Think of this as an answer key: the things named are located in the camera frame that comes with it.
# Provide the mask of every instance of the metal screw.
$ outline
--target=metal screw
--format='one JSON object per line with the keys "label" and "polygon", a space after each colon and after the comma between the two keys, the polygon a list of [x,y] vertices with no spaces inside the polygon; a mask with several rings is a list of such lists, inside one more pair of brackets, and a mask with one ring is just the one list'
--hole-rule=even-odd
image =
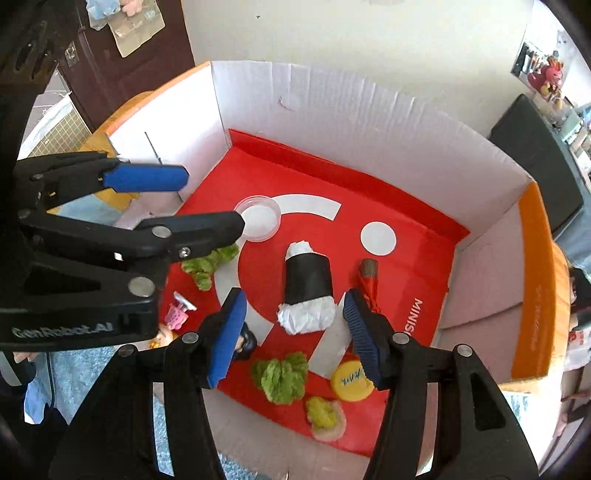
{"label": "metal screw", "polygon": [[468,345],[462,344],[457,346],[457,353],[461,356],[471,356],[474,353],[474,350]]}
{"label": "metal screw", "polygon": [[410,342],[410,338],[406,333],[396,332],[394,335],[392,335],[392,341],[399,345],[406,345],[408,342]]}
{"label": "metal screw", "polygon": [[127,286],[132,294],[143,298],[148,298],[156,289],[154,282],[147,277],[132,278]]}
{"label": "metal screw", "polygon": [[172,235],[172,232],[164,225],[157,225],[152,228],[152,234],[158,238],[168,238],[170,235]]}
{"label": "metal screw", "polygon": [[135,347],[133,345],[124,345],[117,350],[119,356],[130,356],[135,352]]}
{"label": "metal screw", "polygon": [[183,343],[196,343],[199,340],[197,332],[187,332],[183,335]]}
{"label": "metal screw", "polygon": [[182,249],[178,251],[179,258],[187,258],[189,255],[191,255],[191,249],[189,247],[182,247]]}

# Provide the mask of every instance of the red mat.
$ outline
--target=red mat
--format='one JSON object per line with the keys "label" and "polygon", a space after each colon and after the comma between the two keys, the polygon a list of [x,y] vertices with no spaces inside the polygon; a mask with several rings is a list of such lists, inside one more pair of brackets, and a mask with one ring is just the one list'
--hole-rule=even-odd
{"label": "red mat", "polygon": [[[247,242],[239,260],[239,278],[250,304],[266,319],[275,322],[283,301],[284,258],[292,242],[306,240],[330,260],[335,300],[357,285],[356,275],[363,258],[379,262],[378,303],[396,330],[404,330],[411,308],[419,299],[413,336],[429,345],[443,299],[447,293],[454,248],[468,231],[454,220],[406,194],[400,189],[360,172],[262,140],[231,132],[233,147],[205,178],[179,215],[232,210],[252,195],[274,197],[309,194],[341,204],[334,221],[307,213],[282,215],[277,234],[266,242]],[[360,240],[364,225],[383,222],[395,232],[395,249],[376,257]],[[189,317],[184,330],[198,327],[203,318],[220,305],[214,290],[200,292],[193,280],[172,267],[161,306],[161,319],[176,290],[199,309]],[[303,435],[311,436],[304,401],[291,406],[269,403],[249,376],[252,361],[281,358],[295,351],[312,355],[322,332],[290,336],[275,325],[263,345],[248,362],[234,362],[219,389],[263,416]],[[343,360],[354,358],[348,352]],[[306,396],[334,398],[328,380],[310,374]],[[371,456],[384,414],[387,392],[374,391],[366,400],[343,402],[347,430],[334,447]]]}

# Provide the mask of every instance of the white paper wrap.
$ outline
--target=white paper wrap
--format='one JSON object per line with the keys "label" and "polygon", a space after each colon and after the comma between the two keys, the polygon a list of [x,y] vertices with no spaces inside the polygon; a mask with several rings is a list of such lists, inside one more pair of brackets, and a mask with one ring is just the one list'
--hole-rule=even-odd
{"label": "white paper wrap", "polygon": [[[287,248],[285,260],[299,254],[314,253],[306,241],[292,243]],[[306,300],[294,305],[279,305],[277,320],[290,335],[326,330],[335,319],[336,305],[333,297]]]}

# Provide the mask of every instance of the cardboard box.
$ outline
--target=cardboard box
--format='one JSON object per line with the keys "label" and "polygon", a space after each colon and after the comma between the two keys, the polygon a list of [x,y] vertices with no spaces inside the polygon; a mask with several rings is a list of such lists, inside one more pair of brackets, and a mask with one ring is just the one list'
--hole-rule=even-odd
{"label": "cardboard box", "polygon": [[[472,345],[499,384],[542,378],[563,358],[556,332],[568,329],[568,272],[537,184],[467,126],[355,74],[220,61],[163,86],[108,135],[121,156],[154,161],[147,132],[190,181],[180,196],[142,194],[121,225],[176,213],[229,151],[230,129],[370,174],[470,232],[456,248],[433,346]],[[363,475],[366,457],[313,442],[218,391],[206,401],[218,449],[249,468],[273,478],[288,469],[290,478]]]}

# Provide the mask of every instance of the white wall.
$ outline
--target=white wall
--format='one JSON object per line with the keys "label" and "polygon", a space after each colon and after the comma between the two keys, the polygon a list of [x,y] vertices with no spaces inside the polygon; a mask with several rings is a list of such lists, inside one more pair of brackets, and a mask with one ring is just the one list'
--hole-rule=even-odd
{"label": "white wall", "polygon": [[578,51],[564,80],[562,93],[575,107],[591,102],[591,70]]}
{"label": "white wall", "polygon": [[528,89],[509,72],[533,0],[183,0],[197,63],[272,60],[358,72],[487,135]]}
{"label": "white wall", "polygon": [[531,21],[525,29],[525,39],[533,43],[546,55],[556,50],[559,30],[564,30],[558,19],[540,0],[535,0]]}

